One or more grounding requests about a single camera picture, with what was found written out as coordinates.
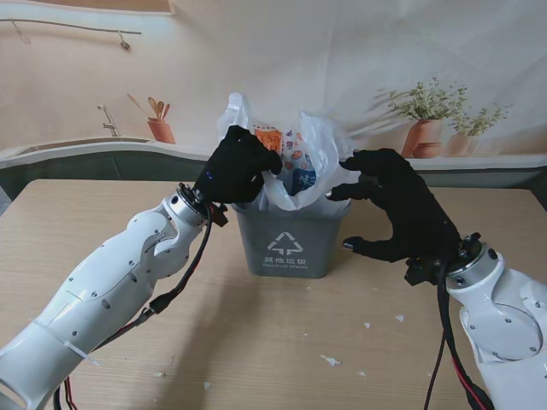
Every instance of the black glove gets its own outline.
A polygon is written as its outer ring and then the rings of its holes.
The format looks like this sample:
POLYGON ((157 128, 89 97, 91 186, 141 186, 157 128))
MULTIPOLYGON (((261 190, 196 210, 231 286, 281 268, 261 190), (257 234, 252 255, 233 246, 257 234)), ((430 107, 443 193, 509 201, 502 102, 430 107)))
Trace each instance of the black glove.
POLYGON ((358 151, 340 165, 378 178, 379 185, 342 184, 332 189, 330 196, 327 195, 329 199, 370 199, 385 210, 393 225, 391 239, 369 242, 361 237, 348 237, 343 244, 346 249, 389 262, 427 255, 449 260, 457 255, 458 230, 426 182, 396 151, 358 151))
POLYGON ((278 174, 282 167, 279 155, 266 149, 249 130, 231 126, 197 178, 194 190, 210 202, 252 202, 264 185, 261 172, 278 174))

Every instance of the recycling symbol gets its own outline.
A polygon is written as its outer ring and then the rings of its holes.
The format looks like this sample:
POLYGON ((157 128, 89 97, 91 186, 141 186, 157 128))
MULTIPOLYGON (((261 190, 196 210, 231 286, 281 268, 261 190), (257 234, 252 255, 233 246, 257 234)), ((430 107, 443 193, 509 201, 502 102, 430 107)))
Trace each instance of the recycling symbol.
POLYGON ((300 243, 297 242, 297 240, 289 233, 289 232, 283 232, 278 237, 275 238, 273 242, 271 242, 268 245, 268 250, 274 250, 276 252, 279 252, 280 255, 290 255, 290 254, 296 254, 298 252, 302 252, 303 248, 300 246, 300 243), (284 237, 289 238, 290 240, 290 247, 284 247, 279 245, 279 241, 283 239, 284 237))

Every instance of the faucet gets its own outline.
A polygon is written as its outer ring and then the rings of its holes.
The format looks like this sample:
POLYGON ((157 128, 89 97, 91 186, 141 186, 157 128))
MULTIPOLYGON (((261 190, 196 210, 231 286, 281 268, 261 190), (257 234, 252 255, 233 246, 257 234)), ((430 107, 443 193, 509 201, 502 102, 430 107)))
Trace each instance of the faucet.
POLYGON ((121 137, 121 134, 118 131, 118 127, 114 123, 114 119, 112 118, 112 115, 110 115, 110 111, 108 108, 106 108, 106 105, 97 105, 97 108, 104 111, 104 113, 106 114, 106 118, 109 120, 109 122, 103 123, 103 128, 109 129, 112 137, 121 137))

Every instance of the trash bin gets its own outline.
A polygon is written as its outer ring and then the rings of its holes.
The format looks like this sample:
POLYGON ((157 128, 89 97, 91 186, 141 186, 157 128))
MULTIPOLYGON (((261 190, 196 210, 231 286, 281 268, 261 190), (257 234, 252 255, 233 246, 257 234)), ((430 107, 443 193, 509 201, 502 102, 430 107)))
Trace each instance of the trash bin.
POLYGON ((350 205, 330 216, 277 213, 234 205, 249 270, 259 276, 322 278, 332 259, 338 229, 350 205))

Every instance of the table surface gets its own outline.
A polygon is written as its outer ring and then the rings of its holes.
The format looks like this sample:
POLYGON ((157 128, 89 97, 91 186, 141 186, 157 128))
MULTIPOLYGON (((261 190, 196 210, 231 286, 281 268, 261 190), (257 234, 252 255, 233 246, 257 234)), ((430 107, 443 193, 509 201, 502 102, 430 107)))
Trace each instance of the table surface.
MULTIPOLYGON (((30 184, 0 218, 0 345, 39 314, 94 248, 174 188, 30 184)), ((547 218, 530 192, 433 192, 460 232, 480 231, 513 268, 547 280, 547 218)), ((254 277, 233 211, 228 218, 227 226, 214 228, 197 273, 169 309, 93 354, 100 366, 84 362, 74 372, 80 409, 423 408, 441 336, 431 285, 410 287, 403 262, 340 248, 323 279, 254 277), (342 363, 331 367, 322 355, 342 363)), ((382 211, 354 202, 338 239, 355 234, 386 239, 391 228, 382 211)), ((160 281, 156 293, 178 280, 160 281)), ((481 384, 457 303, 451 308, 462 360, 481 384)), ((468 409, 447 356, 430 408, 468 409)))

